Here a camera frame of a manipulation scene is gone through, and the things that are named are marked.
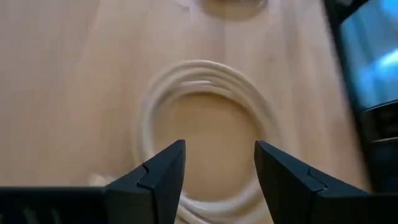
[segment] white cable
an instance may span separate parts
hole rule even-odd
[[[132,150],[136,165],[154,156],[152,120],[160,104],[168,104],[191,93],[214,93],[224,96],[245,107],[259,124],[263,140],[281,147],[284,138],[273,105],[256,90],[254,85],[239,71],[226,65],[205,61],[188,60],[171,66],[155,78],[147,91],[141,111],[140,125],[136,127],[136,146]],[[177,215],[191,224],[254,223],[267,214],[265,200],[246,216],[234,216],[243,207],[262,198],[257,175],[236,197],[219,202],[201,202],[180,197]]]

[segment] black plastic tool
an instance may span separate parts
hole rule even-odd
[[[264,141],[257,175],[275,224],[398,223],[398,195],[370,195]]]
[[[178,140],[105,187],[0,187],[0,224],[172,224],[184,168]]]

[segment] coiled cable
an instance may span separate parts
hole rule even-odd
[[[155,77],[142,104],[141,117],[136,124],[132,150],[136,165],[154,156],[153,118],[160,105],[166,105],[183,95],[191,93],[212,93],[230,99],[244,108],[259,124],[263,140],[282,147],[284,134],[270,100],[266,100],[255,86],[239,71],[226,65],[206,61],[182,61]],[[218,202],[192,200],[182,192],[177,215],[191,224],[208,223],[254,223],[267,214],[265,200],[245,216],[236,216],[243,207],[262,198],[262,192],[255,172],[243,191]]]

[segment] wooden table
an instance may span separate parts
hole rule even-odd
[[[295,156],[367,187],[321,1],[4,0],[0,35],[1,185],[85,185],[132,169],[150,79],[206,59],[274,100]],[[228,100],[182,98],[156,130],[158,149],[187,140],[192,198],[229,197],[253,172],[255,124]]]

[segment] wooden surface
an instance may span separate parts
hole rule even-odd
[[[295,156],[366,188],[320,1],[4,0],[0,35],[1,185],[86,185],[132,169],[132,121],[151,77],[207,59],[274,100]],[[187,140],[184,188],[203,200],[243,187],[256,133],[246,111],[210,95],[156,122],[158,149]]]

